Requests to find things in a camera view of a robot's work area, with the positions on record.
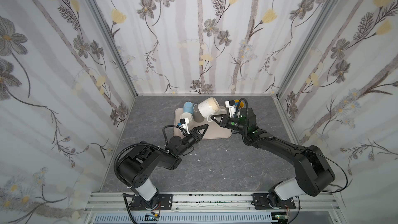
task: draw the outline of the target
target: beige tray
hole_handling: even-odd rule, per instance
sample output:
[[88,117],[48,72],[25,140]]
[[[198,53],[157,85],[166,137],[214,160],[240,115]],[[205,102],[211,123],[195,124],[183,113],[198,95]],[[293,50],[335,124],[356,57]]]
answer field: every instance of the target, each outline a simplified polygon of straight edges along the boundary
[[[174,125],[177,125],[180,122],[180,116],[182,113],[183,113],[182,108],[176,109],[176,111],[174,112]],[[232,135],[230,129],[223,128],[223,127],[217,125],[214,121],[208,122],[206,118],[204,121],[202,121],[200,123],[192,121],[192,123],[189,123],[188,126],[190,129],[192,129],[193,127],[201,126],[202,124],[209,124],[209,127],[207,128],[207,131],[206,131],[203,139],[229,138]],[[174,129],[175,136],[180,136],[181,138],[184,138],[184,135],[182,135],[182,133],[179,129],[177,129],[177,128],[173,128],[173,129]]]

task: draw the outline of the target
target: aluminum frame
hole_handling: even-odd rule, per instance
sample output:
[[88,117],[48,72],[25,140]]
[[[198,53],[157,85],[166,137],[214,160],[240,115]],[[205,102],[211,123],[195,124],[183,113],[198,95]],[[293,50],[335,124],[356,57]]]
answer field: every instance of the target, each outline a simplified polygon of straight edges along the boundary
[[338,0],[326,0],[325,5],[321,8],[321,12],[319,13],[317,19],[315,20],[315,23],[313,24],[307,37],[305,38],[303,45],[301,46],[300,50],[297,52],[297,55],[293,60],[292,65],[290,66],[285,78],[282,80],[282,84],[279,87],[277,96],[280,96],[285,93],[288,84],[293,79],[293,76],[296,73],[297,69],[299,68],[302,60],[304,59],[305,54],[308,52],[312,43],[315,41],[317,35],[321,32],[322,27],[324,26],[325,22],[327,21],[328,17],[330,16],[337,2]]
[[[281,212],[281,210],[256,210],[251,204],[253,193],[261,192],[162,192],[173,194],[172,210],[165,213],[192,213],[192,212]],[[320,193],[316,197],[301,195],[300,211],[327,211],[331,219],[339,224],[346,224],[340,208],[331,193]],[[293,197],[298,211],[299,201]],[[92,193],[84,214],[87,214],[85,223],[93,223],[96,214],[125,213],[126,206],[120,192]],[[132,211],[132,213],[146,213],[148,211]]]
[[123,59],[120,56],[119,52],[117,51],[116,44],[112,38],[112,34],[109,30],[109,27],[106,21],[103,19],[102,13],[100,12],[100,8],[97,5],[95,0],[86,0],[86,3],[89,6],[89,9],[94,16],[94,20],[96,21],[99,30],[101,31],[103,37],[105,38],[108,47],[110,48],[112,56],[115,58],[115,62],[117,63],[117,67],[119,68],[122,76],[127,83],[127,87],[129,88],[130,92],[134,97],[138,96],[137,91],[135,90],[134,84],[130,79],[130,75],[127,72],[126,67],[124,66]]

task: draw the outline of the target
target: table surface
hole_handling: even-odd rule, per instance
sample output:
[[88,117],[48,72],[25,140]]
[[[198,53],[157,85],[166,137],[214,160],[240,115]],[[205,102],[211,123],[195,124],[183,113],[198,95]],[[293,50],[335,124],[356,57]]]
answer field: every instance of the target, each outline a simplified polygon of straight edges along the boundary
[[[173,124],[174,111],[187,101],[200,103],[203,96],[138,96],[126,122],[118,154],[123,148],[141,141],[164,147],[162,128]],[[220,105],[239,96],[214,96]],[[256,114],[257,126],[290,142],[271,96],[245,97]],[[172,128],[166,129],[172,136]],[[101,192],[126,192],[111,169]],[[268,191],[276,183],[295,176],[287,161],[271,152],[246,146],[241,135],[223,139],[202,140],[173,171],[157,167],[150,179],[161,192],[235,192]]]

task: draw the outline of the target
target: floral wallpaper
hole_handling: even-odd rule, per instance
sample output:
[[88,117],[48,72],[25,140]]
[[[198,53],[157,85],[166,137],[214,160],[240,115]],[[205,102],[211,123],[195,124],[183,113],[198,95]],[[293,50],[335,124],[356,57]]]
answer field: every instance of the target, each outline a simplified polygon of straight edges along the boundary
[[82,223],[133,98],[85,0],[0,0],[0,215]]
[[396,222],[397,38],[398,0],[340,0],[280,95],[301,142],[348,175],[335,196],[351,224]]
[[326,0],[96,0],[138,93],[276,93]]

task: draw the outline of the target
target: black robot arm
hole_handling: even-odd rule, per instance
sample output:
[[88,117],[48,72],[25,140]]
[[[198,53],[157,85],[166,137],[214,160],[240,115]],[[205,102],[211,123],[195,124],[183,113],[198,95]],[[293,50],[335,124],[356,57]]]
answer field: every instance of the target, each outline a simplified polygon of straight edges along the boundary
[[194,127],[183,139],[173,136],[166,150],[145,141],[128,146],[116,156],[113,167],[116,177],[142,198],[142,207],[153,209],[158,204],[159,191],[149,176],[155,167],[174,170],[182,160],[180,155],[202,140],[208,127],[208,124]]
[[295,178],[280,182],[269,190],[271,207],[280,207],[284,201],[296,195],[316,196],[336,178],[318,147],[291,144],[257,127],[252,108],[243,108],[240,114],[233,114],[232,117],[220,114],[213,115],[211,119],[221,127],[241,134],[247,146],[272,152],[294,166]]

